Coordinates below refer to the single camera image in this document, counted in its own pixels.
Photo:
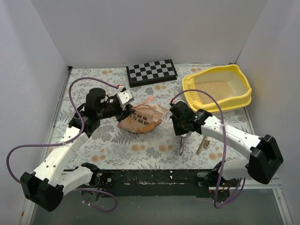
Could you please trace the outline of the floral patterned table mat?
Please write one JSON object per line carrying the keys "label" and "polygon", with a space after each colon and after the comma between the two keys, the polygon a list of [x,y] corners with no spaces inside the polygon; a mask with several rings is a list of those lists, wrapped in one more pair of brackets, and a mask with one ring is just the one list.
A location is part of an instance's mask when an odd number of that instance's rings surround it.
{"label": "floral patterned table mat", "polygon": [[[101,169],[211,169],[222,158],[238,160],[242,155],[233,148],[193,133],[188,139],[174,134],[169,103],[183,100],[182,79],[199,67],[176,67],[178,78],[170,82],[131,88],[136,112],[122,122],[114,117],[102,120],[100,127],[76,152],[68,164],[73,169],[89,162]],[[51,138],[57,143],[74,116],[74,107],[85,102],[92,88],[102,88],[107,96],[116,94],[114,85],[129,86],[124,67],[74,68],[71,70],[62,105]]]}

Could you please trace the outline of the silver metal scoop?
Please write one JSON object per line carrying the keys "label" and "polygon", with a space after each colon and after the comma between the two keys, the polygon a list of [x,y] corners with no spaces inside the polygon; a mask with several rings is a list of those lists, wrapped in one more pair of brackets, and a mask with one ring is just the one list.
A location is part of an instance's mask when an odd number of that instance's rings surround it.
{"label": "silver metal scoop", "polygon": [[180,135],[180,150],[179,150],[179,156],[182,156],[183,151],[184,151],[184,145],[185,141],[191,136],[191,132],[188,132],[186,134]]}

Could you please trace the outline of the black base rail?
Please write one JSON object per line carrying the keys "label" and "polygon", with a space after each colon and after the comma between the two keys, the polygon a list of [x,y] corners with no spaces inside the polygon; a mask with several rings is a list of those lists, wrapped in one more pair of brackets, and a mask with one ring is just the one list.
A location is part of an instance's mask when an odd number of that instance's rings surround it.
{"label": "black base rail", "polygon": [[82,191],[84,200],[96,202],[110,193],[125,196],[196,196],[213,197],[217,175],[207,169],[103,170],[99,183]]}

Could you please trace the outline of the small brown wooden ruler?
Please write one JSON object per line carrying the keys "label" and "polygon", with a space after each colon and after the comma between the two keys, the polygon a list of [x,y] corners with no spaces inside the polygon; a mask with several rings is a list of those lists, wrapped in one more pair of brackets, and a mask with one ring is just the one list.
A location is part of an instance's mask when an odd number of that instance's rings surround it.
{"label": "small brown wooden ruler", "polygon": [[208,140],[208,136],[205,135],[196,151],[196,154],[199,155],[201,153],[202,149],[204,147],[207,148],[209,146],[209,144],[210,144],[210,140]]}

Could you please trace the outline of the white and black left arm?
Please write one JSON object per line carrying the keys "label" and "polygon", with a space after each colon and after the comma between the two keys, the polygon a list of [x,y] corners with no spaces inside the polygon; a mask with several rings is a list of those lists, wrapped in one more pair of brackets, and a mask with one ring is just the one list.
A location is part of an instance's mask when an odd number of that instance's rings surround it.
{"label": "white and black left arm", "polygon": [[111,97],[102,88],[89,91],[85,103],[77,108],[78,113],[69,122],[60,145],[32,173],[25,172],[21,176],[21,186],[28,200],[51,212],[72,190],[82,185],[93,188],[99,184],[100,169],[94,164],[83,163],[66,174],[64,170],[100,126],[101,120],[115,117],[122,121],[134,112],[132,93],[123,87],[120,90]]}

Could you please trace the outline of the pink cat litter bag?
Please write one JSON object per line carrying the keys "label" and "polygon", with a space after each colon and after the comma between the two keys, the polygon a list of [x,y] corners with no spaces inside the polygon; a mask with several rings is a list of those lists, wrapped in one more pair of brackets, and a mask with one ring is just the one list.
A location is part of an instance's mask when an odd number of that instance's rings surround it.
{"label": "pink cat litter bag", "polygon": [[163,117],[167,115],[168,109],[151,103],[154,99],[150,96],[144,102],[135,105],[135,113],[126,117],[123,121],[118,122],[117,127],[133,134],[145,134],[152,131],[163,121]]}

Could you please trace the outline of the black and silver chessboard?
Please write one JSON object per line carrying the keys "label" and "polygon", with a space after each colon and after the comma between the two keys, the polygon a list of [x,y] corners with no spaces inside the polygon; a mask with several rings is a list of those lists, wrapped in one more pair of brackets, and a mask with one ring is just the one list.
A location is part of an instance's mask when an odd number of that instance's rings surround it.
{"label": "black and silver chessboard", "polygon": [[131,88],[177,80],[178,76],[171,59],[131,65],[126,70]]}

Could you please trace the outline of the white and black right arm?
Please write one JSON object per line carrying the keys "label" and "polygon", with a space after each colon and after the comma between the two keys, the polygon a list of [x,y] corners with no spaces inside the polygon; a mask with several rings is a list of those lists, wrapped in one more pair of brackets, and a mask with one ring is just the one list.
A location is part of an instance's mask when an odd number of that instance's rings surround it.
{"label": "white and black right arm", "polygon": [[252,178],[261,184],[269,184],[284,159],[276,139],[271,135],[264,137],[245,133],[221,120],[210,112],[194,112],[183,101],[171,105],[171,119],[176,136],[192,132],[221,141],[225,147],[231,147],[243,155],[243,159],[218,163],[204,177],[208,183],[225,185],[229,180]]}

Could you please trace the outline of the yellow and white litter box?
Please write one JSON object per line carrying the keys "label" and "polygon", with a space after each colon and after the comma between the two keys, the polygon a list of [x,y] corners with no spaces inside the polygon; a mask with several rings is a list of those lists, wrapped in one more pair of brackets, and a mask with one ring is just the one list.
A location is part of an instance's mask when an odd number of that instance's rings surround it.
{"label": "yellow and white litter box", "polygon": [[210,94],[224,112],[248,106],[252,100],[252,88],[239,66],[235,64],[211,67],[187,75],[182,80],[182,88],[189,90],[184,93],[184,96],[194,111],[204,109],[210,113],[219,113],[218,107],[211,98],[191,89]]}

